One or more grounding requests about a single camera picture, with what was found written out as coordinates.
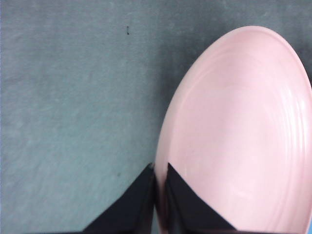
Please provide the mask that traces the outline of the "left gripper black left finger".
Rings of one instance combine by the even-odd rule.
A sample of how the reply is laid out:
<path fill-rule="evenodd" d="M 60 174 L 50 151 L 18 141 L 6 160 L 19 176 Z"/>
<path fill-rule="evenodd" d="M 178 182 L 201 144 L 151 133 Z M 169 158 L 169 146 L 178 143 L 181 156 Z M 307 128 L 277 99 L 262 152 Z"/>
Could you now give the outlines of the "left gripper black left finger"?
<path fill-rule="evenodd" d="M 155 202 L 154 165 L 148 164 L 124 194 L 83 230 L 84 234 L 149 234 Z"/>

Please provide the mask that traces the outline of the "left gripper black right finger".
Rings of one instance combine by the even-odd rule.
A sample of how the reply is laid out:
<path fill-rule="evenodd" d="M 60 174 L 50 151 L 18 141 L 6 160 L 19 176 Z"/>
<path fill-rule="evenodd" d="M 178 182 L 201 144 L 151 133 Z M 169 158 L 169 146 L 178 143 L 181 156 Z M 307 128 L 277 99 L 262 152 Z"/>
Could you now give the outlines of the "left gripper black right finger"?
<path fill-rule="evenodd" d="M 168 233 L 241 233 L 206 204 L 171 164 L 168 164 L 165 187 L 168 199 Z"/>

